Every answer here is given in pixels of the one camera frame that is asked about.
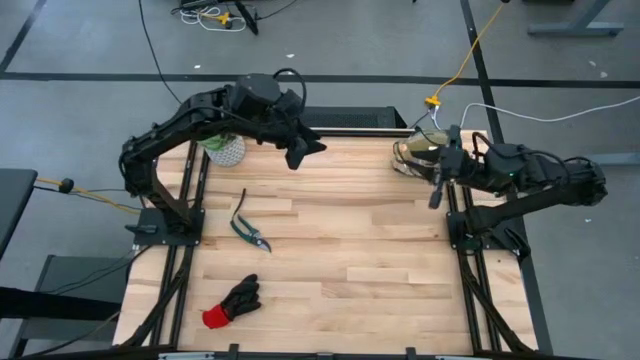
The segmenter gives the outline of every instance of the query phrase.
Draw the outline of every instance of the wooden table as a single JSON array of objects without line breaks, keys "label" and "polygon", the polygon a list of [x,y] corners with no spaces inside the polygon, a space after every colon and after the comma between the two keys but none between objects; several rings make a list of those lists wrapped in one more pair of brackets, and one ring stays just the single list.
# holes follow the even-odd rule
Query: wooden table
[{"label": "wooden table", "polygon": [[[463,132],[465,146],[470,136]],[[298,171],[289,170],[273,146],[247,140],[240,165],[210,167],[206,225],[191,268],[179,348],[227,351],[238,343],[251,352],[403,354],[415,347],[419,354],[471,354],[457,256],[445,225],[446,197],[438,210],[429,209],[431,185],[391,170],[395,140],[325,137],[328,150],[305,158]],[[185,144],[159,160],[159,178],[174,196],[186,153]],[[241,213],[268,239],[272,254],[248,245],[229,226],[243,188]],[[501,201],[473,195],[476,204]],[[152,248],[133,265],[114,343],[128,338],[156,302],[166,252]],[[516,258],[486,251],[485,259],[496,307],[535,348]],[[260,279],[262,308],[226,328],[206,328],[202,311],[251,273]],[[484,315],[476,308],[488,348]],[[168,309],[165,343],[173,305]]]}]

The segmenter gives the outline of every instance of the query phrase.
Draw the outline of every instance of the red cuff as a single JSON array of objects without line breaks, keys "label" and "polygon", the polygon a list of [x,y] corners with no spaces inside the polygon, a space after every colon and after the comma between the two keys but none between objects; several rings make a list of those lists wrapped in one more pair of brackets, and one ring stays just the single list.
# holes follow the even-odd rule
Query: red cuff
[{"label": "red cuff", "polygon": [[217,329],[226,326],[231,321],[227,318],[227,314],[224,313],[222,306],[218,304],[214,306],[213,309],[202,313],[202,322],[209,329]]}]

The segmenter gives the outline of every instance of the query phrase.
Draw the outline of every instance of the black stand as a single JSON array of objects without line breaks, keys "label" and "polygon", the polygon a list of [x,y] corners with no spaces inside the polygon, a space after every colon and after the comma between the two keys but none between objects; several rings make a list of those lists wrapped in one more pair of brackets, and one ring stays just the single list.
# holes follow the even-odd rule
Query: black stand
[{"label": "black stand", "polygon": [[5,319],[104,320],[120,310],[118,303],[6,287],[0,287],[0,299],[0,318]]},{"label": "black stand", "polygon": [[162,212],[158,209],[143,209],[140,212],[137,229],[150,229],[148,232],[134,231],[133,243],[136,245],[198,245],[202,238],[204,209],[192,208],[190,218],[192,228],[188,233],[171,232],[167,229]]}]

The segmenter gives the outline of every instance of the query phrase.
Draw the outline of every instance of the gray floor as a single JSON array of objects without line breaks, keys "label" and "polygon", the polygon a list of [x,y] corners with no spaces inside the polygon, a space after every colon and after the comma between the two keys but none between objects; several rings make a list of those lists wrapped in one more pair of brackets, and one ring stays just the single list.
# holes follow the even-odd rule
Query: gray floor
[{"label": "gray floor", "polygon": [[[35,1],[0,1],[0,53],[11,44]],[[257,2],[261,13],[284,0]],[[478,26],[499,2],[472,0]],[[482,42],[489,76],[510,79],[640,80],[640,6],[613,1],[604,20],[626,21],[617,38],[546,39],[526,35],[529,22],[563,19],[573,9],[518,0]],[[469,49],[458,1],[300,0],[265,20],[261,34],[205,32],[171,17],[174,0],[144,1],[150,35],[166,73],[453,75]],[[12,72],[143,73],[155,68],[135,1],[48,0],[11,63]],[[463,73],[477,76],[473,60]],[[181,99],[215,83],[172,83]],[[310,105],[394,105],[407,120],[424,112],[432,85],[309,84]],[[634,90],[493,88],[496,104],[539,117],[562,116],[637,96]],[[441,124],[457,123],[478,87],[443,91]],[[120,144],[175,103],[157,82],[0,81],[0,167],[72,177],[86,188],[119,187]],[[639,151],[640,103],[557,124],[501,116],[507,141],[562,156]],[[488,129],[474,109],[466,128]],[[606,168],[610,195],[597,207],[558,207],[525,218],[547,322],[557,354],[605,359],[637,357],[640,330],[639,168]],[[136,205],[124,194],[113,194]],[[0,285],[32,289],[47,254],[120,256],[130,249],[124,224],[135,217],[82,199],[35,192],[0,262]],[[17,329],[0,322],[0,356]],[[95,344],[84,344],[92,348]]]}]

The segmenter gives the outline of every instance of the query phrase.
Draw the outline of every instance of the glove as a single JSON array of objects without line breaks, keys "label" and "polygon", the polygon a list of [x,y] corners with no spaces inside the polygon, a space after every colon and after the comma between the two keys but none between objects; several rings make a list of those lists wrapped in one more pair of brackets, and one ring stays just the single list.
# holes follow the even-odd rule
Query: glove
[{"label": "glove", "polygon": [[202,313],[202,322],[209,329],[226,326],[236,316],[257,310],[262,306],[258,299],[258,275],[251,274],[236,285],[222,302]]}]

